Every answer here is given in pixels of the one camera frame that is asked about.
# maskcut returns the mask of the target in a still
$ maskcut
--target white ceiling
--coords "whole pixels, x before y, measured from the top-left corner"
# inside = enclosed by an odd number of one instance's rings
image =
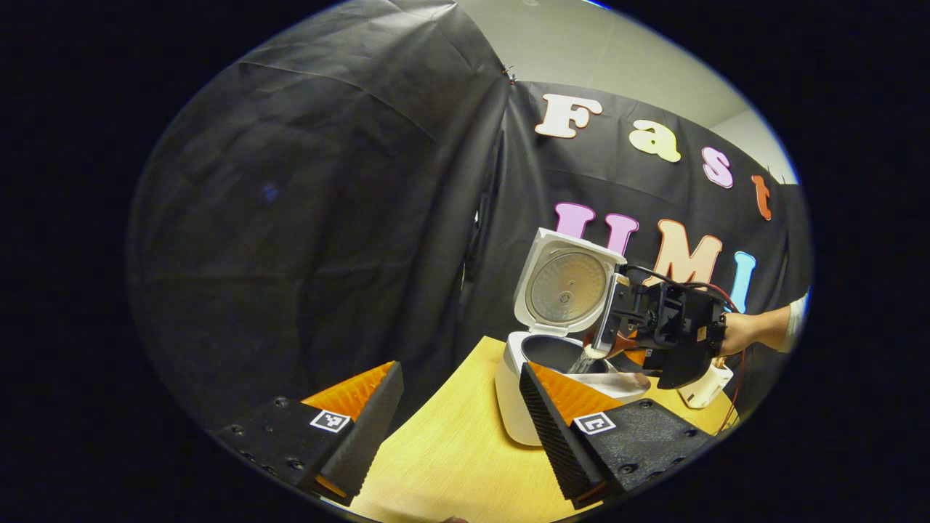
[[[717,73],[664,37],[583,0],[457,0],[517,80],[589,87],[703,127],[750,109]]]

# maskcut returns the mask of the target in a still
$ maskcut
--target inner pot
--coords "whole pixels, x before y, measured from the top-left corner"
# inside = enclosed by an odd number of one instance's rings
[[[584,354],[579,342],[544,334],[526,338],[523,342],[523,352],[526,359],[533,363],[563,374],[568,372],[578,357]],[[596,359],[585,373],[607,373],[607,365],[603,359]]]

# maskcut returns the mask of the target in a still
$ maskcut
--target wooden table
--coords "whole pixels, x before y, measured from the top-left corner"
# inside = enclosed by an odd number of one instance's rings
[[[482,339],[384,440],[352,512],[386,523],[438,523],[450,516],[469,523],[547,522],[583,512],[563,498],[542,447],[515,443],[504,431],[494,387],[503,352],[504,342]],[[730,408],[726,395],[690,409],[676,391],[659,390],[650,380],[645,397],[716,434]]]

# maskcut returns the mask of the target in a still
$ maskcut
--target human hand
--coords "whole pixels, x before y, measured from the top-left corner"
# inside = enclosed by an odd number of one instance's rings
[[[739,354],[756,341],[759,319],[754,315],[726,313],[726,331],[720,356]]]

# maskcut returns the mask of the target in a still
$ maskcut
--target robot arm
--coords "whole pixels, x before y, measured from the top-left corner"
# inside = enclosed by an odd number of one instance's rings
[[[661,281],[632,284],[627,274],[634,270]],[[658,388],[678,389],[699,380],[720,354],[726,306],[736,310],[711,284],[677,283],[642,267],[619,264],[601,318],[585,338],[585,353],[593,359],[611,358],[621,371],[658,375]],[[641,364],[622,354],[641,350]]]

